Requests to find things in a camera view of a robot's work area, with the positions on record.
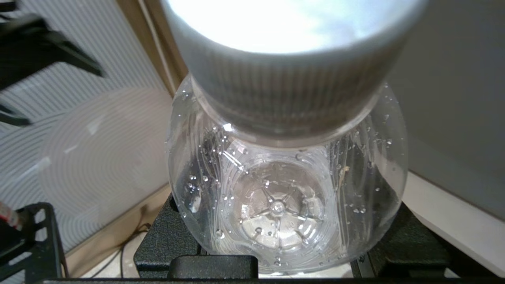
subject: black wire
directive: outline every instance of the black wire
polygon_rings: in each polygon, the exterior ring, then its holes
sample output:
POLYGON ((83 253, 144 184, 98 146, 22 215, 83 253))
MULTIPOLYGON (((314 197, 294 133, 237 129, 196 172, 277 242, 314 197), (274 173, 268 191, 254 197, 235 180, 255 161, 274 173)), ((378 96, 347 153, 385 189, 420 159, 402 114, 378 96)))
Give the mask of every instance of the black wire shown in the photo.
POLYGON ((147 232, 150 228, 151 228, 151 224, 149 224, 149 223, 144 223, 144 224, 138 226, 135 229, 135 231, 124 242, 122 242, 122 243, 119 244, 121 246, 121 249, 115 253, 115 255, 112 257, 112 259, 110 259, 106 264, 104 264, 100 268, 100 270, 97 271, 95 274, 93 274, 93 276, 91 276, 90 278, 95 278, 98 274, 100 274, 100 272, 102 272, 105 268, 107 268, 107 266, 109 266, 114 261, 114 259, 116 259, 116 257, 119 254, 121 254, 120 260, 119 260, 120 261, 119 268, 120 268, 121 278, 124 278, 124 276, 123 276, 123 254, 124 254, 124 249, 125 249, 126 245, 131 240, 133 240, 136 236, 138 236, 139 234, 141 234, 143 232, 147 232), (144 226, 147 228, 146 230, 139 230, 139 229, 141 229, 144 226))

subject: water droplet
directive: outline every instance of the water droplet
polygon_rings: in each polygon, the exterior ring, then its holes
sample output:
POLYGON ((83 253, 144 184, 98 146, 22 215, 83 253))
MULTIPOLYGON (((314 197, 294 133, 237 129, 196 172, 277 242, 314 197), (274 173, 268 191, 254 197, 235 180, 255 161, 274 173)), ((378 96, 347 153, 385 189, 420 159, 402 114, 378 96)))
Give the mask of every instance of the water droplet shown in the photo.
POLYGON ((222 230, 217 230, 216 231, 216 236, 220 239, 224 239, 224 234, 222 230))

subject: bottle cap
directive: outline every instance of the bottle cap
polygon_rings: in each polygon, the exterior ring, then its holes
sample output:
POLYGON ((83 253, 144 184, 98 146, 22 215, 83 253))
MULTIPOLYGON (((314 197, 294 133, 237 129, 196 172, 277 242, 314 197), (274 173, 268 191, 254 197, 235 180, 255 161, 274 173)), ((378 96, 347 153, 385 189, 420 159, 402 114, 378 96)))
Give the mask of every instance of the bottle cap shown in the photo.
POLYGON ((163 0, 200 103, 270 141, 345 132, 426 0, 163 0))

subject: gray wall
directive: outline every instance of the gray wall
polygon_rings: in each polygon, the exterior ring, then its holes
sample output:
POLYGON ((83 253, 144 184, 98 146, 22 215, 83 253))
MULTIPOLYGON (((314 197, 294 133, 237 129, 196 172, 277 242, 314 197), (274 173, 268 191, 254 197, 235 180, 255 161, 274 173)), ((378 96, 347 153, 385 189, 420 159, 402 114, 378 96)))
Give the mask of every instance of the gray wall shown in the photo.
POLYGON ((431 1, 388 81, 411 170, 505 220, 505 1, 431 1))

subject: black plastic holder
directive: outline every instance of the black plastic holder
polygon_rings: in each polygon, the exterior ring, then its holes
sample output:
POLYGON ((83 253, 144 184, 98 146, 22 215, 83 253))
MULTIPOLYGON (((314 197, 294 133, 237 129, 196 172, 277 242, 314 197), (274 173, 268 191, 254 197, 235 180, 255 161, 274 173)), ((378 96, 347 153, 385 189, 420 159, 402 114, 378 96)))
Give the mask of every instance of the black plastic holder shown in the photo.
POLYGON ((25 271, 25 283, 68 275, 65 254, 58 231, 54 209, 49 203, 37 203, 16 210, 24 219, 22 231, 0 221, 0 282, 25 271), (43 211, 45 218, 35 222, 35 215, 43 211), (39 230, 46 230, 46 238, 37 240, 39 230))

